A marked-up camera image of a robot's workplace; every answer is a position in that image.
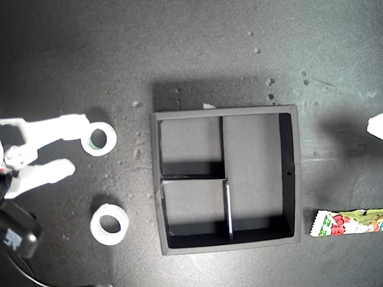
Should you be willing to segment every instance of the black device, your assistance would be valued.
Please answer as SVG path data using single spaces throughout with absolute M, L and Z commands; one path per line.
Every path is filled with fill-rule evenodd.
M 31 258 L 44 232 L 30 213 L 12 201 L 4 200 L 11 181 L 10 174 L 0 174 L 0 240 L 18 256 Z

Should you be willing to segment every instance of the table surface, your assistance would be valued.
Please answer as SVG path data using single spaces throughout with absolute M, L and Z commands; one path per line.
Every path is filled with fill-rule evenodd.
M 45 229 L 32 260 L 39 278 L 137 287 L 383 282 L 382 234 L 309 236 L 318 209 L 383 207 L 383 142 L 366 132 L 368 119 L 383 112 L 382 0 L 3 1 L 0 23 L 1 117 L 85 113 L 118 134 L 116 148 L 101 158 L 79 141 L 39 152 L 39 163 L 68 158 L 77 169 L 16 200 Z M 149 115 L 203 103 L 297 105 L 300 243 L 161 254 Z M 106 201 L 123 206 L 131 221 L 113 247 L 96 242 L 89 228 Z

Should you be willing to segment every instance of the black box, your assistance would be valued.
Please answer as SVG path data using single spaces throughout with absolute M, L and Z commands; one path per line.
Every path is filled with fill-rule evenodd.
M 295 106 L 152 115 L 164 255 L 300 241 Z

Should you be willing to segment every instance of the snack package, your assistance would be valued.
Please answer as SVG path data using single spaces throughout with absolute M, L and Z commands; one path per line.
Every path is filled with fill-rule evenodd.
M 319 210 L 310 235 L 314 237 L 383 231 L 383 209 L 331 212 Z

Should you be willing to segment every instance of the white plastic ring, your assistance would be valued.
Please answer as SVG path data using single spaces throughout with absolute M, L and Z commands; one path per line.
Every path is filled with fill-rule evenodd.
M 102 130 L 107 136 L 107 142 L 102 148 L 96 147 L 96 145 L 92 142 L 92 134 L 95 130 Z M 89 124 L 85 135 L 81 138 L 81 145 L 83 146 L 83 149 L 94 157 L 100 157 L 111 152 L 116 143 L 117 134 L 115 133 L 114 128 L 110 124 L 102 122 Z
M 100 219 L 105 215 L 112 216 L 118 221 L 120 224 L 119 232 L 109 233 L 101 226 Z M 124 239 L 128 226 L 129 218 L 127 217 L 125 210 L 120 206 L 105 203 L 93 214 L 92 220 L 90 221 L 90 232 L 92 232 L 93 237 L 99 243 L 104 245 L 116 245 Z

